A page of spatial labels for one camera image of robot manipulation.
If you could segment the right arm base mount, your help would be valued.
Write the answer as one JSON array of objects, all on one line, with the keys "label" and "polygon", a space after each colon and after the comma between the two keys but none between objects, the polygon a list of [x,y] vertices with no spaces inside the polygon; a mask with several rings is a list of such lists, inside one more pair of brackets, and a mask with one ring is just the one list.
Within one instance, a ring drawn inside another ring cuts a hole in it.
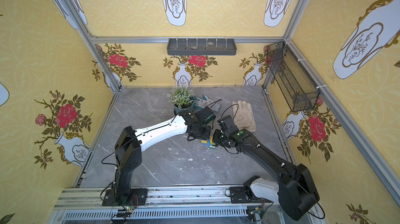
[{"label": "right arm base mount", "polygon": [[230,187],[229,196],[232,204],[261,203],[248,187]]}]

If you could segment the yellow lego brick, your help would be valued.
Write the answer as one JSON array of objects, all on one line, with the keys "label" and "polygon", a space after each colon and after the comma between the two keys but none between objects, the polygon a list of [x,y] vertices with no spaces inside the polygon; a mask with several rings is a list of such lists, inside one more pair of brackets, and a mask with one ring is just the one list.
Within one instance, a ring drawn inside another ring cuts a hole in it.
[{"label": "yellow lego brick", "polygon": [[206,140],[202,140],[201,143],[202,143],[202,144],[205,144],[205,145],[209,145],[209,146],[212,146],[212,145],[213,145],[213,143],[212,143],[212,141],[211,141],[210,139],[207,140],[207,141],[206,141]]}]

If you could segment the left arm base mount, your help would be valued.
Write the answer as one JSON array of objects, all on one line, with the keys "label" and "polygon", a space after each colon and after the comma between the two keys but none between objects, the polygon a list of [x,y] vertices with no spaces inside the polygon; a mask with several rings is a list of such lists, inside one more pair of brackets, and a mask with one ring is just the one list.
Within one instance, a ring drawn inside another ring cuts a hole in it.
[{"label": "left arm base mount", "polygon": [[144,206],[148,196],[147,188],[131,189],[117,196],[114,189],[106,191],[102,206]]}]

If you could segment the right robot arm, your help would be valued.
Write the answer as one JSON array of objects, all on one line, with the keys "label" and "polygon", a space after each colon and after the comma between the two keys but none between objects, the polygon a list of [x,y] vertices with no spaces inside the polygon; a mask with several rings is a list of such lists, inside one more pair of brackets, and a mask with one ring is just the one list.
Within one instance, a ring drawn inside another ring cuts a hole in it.
[{"label": "right robot arm", "polygon": [[218,121],[220,129],[213,134],[213,142],[224,148],[235,148],[257,162],[277,182],[274,190],[254,188],[261,185],[260,178],[251,182],[250,188],[257,198],[278,202],[282,210],[293,220],[298,221],[320,200],[309,169],[295,165],[275,154],[264,146],[250,131],[239,129],[231,116]]}]

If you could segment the large blue lego brick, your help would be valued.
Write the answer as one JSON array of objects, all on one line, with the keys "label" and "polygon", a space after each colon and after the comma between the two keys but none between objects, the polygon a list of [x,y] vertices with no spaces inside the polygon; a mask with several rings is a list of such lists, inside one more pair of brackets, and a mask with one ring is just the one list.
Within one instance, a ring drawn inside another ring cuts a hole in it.
[{"label": "large blue lego brick", "polygon": [[217,145],[213,142],[213,137],[210,137],[207,141],[203,141],[203,144],[206,144],[210,148],[215,148]]}]

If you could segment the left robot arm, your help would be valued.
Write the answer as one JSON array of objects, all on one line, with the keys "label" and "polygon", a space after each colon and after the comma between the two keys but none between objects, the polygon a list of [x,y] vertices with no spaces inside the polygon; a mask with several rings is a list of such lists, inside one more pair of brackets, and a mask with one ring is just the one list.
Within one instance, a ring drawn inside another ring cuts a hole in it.
[{"label": "left robot arm", "polygon": [[174,136],[187,134],[187,140],[208,140],[211,133],[209,124],[216,118],[210,107],[199,112],[184,110],[173,118],[159,124],[133,129],[123,129],[116,145],[116,175],[112,193],[117,204],[127,204],[133,197],[130,182],[134,170],[142,163],[142,153],[152,146]]}]

